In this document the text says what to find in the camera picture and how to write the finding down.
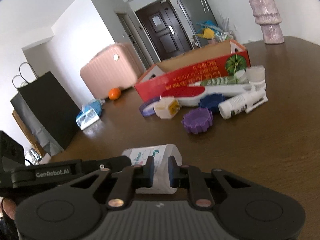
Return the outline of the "person's left hand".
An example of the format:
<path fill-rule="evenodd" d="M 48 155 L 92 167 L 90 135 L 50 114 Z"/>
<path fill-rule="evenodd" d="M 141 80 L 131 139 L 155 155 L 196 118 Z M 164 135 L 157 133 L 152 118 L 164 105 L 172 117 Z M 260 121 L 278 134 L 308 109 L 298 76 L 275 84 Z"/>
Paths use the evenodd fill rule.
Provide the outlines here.
<path fill-rule="evenodd" d="M 16 213 L 16 203 L 9 198 L 3 198 L 2 199 L 2 211 L 3 214 L 6 214 L 10 219 L 15 219 L 15 213 Z"/>

